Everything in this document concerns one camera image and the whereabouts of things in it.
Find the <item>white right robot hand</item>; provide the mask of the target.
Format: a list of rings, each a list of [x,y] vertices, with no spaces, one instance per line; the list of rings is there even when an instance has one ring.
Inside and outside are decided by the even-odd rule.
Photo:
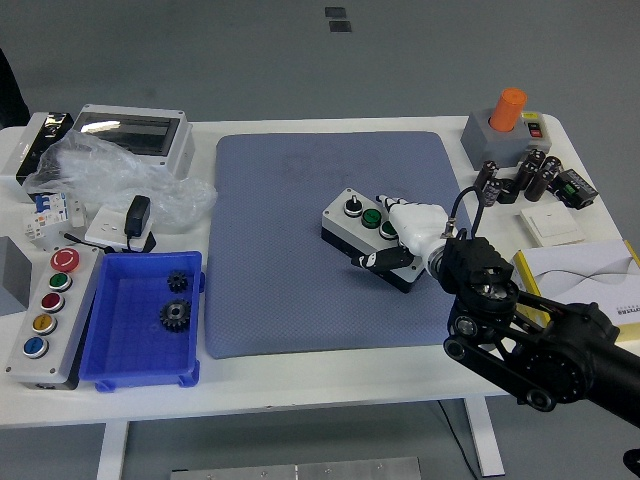
[[[435,277],[444,253],[445,227],[449,220],[443,207],[386,195],[379,195],[377,200],[387,211],[399,244],[369,255],[356,256],[351,264],[379,273],[409,266],[419,257],[423,268]]]

